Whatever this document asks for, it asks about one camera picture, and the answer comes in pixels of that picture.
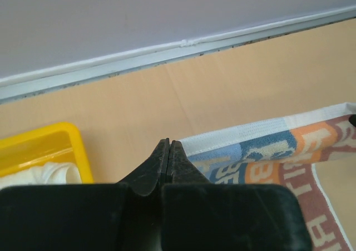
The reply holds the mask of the white terry towel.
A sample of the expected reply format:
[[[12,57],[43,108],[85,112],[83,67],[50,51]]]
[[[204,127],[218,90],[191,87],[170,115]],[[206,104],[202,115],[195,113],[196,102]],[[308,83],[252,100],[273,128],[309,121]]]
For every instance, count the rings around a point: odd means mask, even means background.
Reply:
[[[81,184],[78,167],[74,163],[47,162],[1,177],[1,189],[21,185]]]

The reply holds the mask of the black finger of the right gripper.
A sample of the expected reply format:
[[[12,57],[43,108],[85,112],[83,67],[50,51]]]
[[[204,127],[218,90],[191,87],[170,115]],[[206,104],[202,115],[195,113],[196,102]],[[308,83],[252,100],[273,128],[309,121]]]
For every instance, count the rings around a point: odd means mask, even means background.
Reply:
[[[349,122],[350,122],[354,127],[356,127],[356,114],[350,115],[350,117],[349,117]]]

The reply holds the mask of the orange and green printed towel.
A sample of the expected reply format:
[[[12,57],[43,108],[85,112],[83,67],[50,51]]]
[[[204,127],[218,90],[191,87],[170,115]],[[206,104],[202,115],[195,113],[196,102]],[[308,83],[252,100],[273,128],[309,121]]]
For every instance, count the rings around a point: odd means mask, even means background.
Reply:
[[[279,184],[298,198],[314,250],[352,245],[324,191],[317,163],[355,154],[355,104],[345,102],[182,139],[188,159],[215,184]]]

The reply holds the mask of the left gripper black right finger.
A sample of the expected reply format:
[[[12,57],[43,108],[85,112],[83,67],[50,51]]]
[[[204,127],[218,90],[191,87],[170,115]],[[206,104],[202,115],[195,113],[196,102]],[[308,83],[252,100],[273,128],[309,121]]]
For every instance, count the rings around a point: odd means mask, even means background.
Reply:
[[[161,189],[163,250],[311,250],[296,196],[276,184],[212,184],[170,146]]]

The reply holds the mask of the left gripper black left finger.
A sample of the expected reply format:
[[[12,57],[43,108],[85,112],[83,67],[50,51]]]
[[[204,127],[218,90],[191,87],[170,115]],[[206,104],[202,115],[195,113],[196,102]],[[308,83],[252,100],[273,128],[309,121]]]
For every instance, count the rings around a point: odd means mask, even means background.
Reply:
[[[168,139],[117,183],[1,190],[2,250],[160,250]]]

